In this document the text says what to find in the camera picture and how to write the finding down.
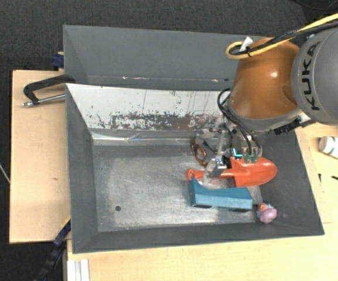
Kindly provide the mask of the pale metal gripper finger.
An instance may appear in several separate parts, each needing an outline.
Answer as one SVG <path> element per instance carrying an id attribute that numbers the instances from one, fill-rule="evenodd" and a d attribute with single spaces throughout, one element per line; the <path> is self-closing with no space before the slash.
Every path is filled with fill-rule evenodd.
<path id="1" fill-rule="evenodd" d="M 206 168 L 203 173 L 203 185 L 208 186 L 211 183 L 214 172 L 217 169 L 217 160 L 216 158 L 212 158 L 206 165 Z"/>
<path id="2" fill-rule="evenodd" d="M 222 158 L 216 158 L 215 161 L 216 161 L 215 178 L 220 178 L 223 171 L 227 169 L 227 165 L 225 164 Z"/>

